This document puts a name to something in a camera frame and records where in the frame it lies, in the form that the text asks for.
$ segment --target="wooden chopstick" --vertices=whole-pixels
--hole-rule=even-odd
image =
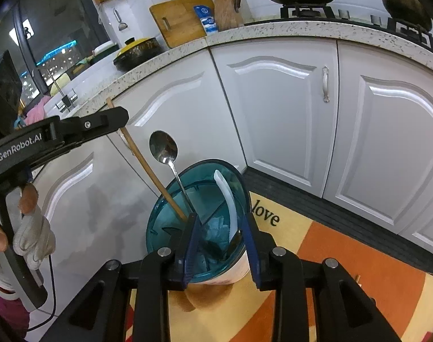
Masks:
[[[109,108],[113,108],[113,103],[112,103],[112,100],[111,100],[110,97],[108,97],[106,99],[106,103],[107,103],[107,105],[108,105]],[[170,204],[170,206],[172,207],[172,209],[176,212],[177,216],[183,222],[186,222],[186,220],[188,218],[185,216],[185,214],[183,213],[182,209],[177,205],[177,203],[174,201],[174,199],[172,199],[172,197],[170,196],[169,192],[163,186],[163,184],[158,179],[158,177],[156,177],[155,172],[153,172],[153,170],[151,169],[151,167],[149,166],[149,164],[145,160],[144,156],[140,152],[139,148],[137,147],[136,143],[134,142],[133,138],[129,134],[129,132],[126,129],[126,127],[120,128],[120,131],[122,132],[123,136],[125,137],[125,139],[126,139],[126,141],[128,143],[129,148],[131,149],[131,151],[133,152],[133,154],[137,158],[137,160],[140,162],[140,164],[144,168],[144,170],[147,173],[147,175],[149,176],[149,178],[151,178],[151,180],[153,181],[153,183],[155,184],[155,186],[158,188],[158,190],[161,192],[161,194],[163,195],[163,197],[165,197],[165,199]]]

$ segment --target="black baseboard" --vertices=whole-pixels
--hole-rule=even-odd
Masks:
[[[243,177],[251,192],[284,205],[419,270],[433,273],[433,254],[404,237],[250,167],[243,173]]]

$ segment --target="cabinet handle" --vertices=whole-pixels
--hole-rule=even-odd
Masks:
[[[324,93],[324,102],[328,103],[329,99],[329,68],[326,66],[323,68],[323,93]]]

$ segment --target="gas stove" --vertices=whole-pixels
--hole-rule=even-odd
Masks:
[[[394,34],[408,41],[414,42],[421,47],[433,52],[433,35],[424,28],[400,19],[388,18],[387,24],[381,22],[381,18],[371,15],[370,21],[352,19],[349,11],[338,10],[338,16],[329,5],[283,5],[280,8],[280,18],[248,23],[246,25],[257,25],[269,22],[284,22],[297,20],[314,20],[324,22],[338,22],[359,25],[377,29],[386,33]]]

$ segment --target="cable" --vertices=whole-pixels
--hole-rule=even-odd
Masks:
[[[52,310],[52,315],[50,315],[47,320],[43,321],[42,323],[35,325],[34,327],[27,329],[26,331],[33,331],[35,329],[38,329],[40,327],[42,327],[43,325],[47,324],[50,320],[53,319],[53,317],[55,316],[55,310],[56,310],[56,294],[55,294],[55,280],[53,278],[53,268],[52,268],[52,255],[49,255],[49,266],[50,266],[50,279],[52,281],[52,294],[53,294],[53,310]]]

